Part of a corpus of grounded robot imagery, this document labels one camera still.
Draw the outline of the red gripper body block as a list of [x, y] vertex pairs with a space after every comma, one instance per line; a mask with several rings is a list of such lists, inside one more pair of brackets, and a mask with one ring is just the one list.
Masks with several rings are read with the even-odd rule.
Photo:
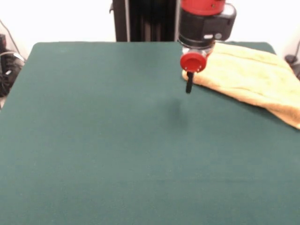
[[188, 52], [181, 56], [180, 66], [187, 72], [201, 72], [206, 68], [207, 57], [198, 52]]

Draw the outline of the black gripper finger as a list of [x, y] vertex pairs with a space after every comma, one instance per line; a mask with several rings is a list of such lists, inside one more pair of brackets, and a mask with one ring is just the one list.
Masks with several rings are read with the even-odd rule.
[[187, 94], [190, 94], [192, 91], [193, 78], [194, 78], [194, 73], [188, 71], [187, 72], [187, 84], [186, 84], [186, 93]]

